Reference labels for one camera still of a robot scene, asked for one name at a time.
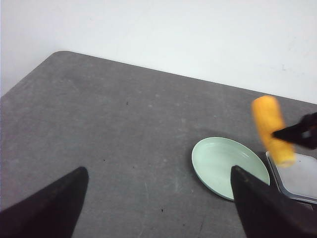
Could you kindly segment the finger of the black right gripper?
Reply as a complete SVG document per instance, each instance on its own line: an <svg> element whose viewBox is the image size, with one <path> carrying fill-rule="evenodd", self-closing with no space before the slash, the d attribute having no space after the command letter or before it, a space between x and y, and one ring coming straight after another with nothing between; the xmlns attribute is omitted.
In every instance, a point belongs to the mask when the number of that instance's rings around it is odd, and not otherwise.
<svg viewBox="0 0 317 238"><path fill-rule="evenodd" d="M292 126L272 133L274 138L281 139L308 149L317 148L317 114L307 114Z"/></svg>

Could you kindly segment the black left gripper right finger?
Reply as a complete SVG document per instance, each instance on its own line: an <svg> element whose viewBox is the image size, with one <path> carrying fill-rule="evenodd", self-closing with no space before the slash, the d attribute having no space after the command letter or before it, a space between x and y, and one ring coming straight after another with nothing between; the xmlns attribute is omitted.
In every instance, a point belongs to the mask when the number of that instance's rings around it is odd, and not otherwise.
<svg viewBox="0 0 317 238"><path fill-rule="evenodd" d="M239 166L231 168L234 203L248 238L315 238L317 214Z"/></svg>

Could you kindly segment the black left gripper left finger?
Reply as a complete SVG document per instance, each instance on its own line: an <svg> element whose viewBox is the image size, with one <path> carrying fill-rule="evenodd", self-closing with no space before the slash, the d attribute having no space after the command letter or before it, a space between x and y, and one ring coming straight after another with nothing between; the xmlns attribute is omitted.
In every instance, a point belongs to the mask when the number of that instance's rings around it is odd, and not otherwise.
<svg viewBox="0 0 317 238"><path fill-rule="evenodd" d="M78 167L0 213L2 238L70 238L79 219L89 182Z"/></svg>

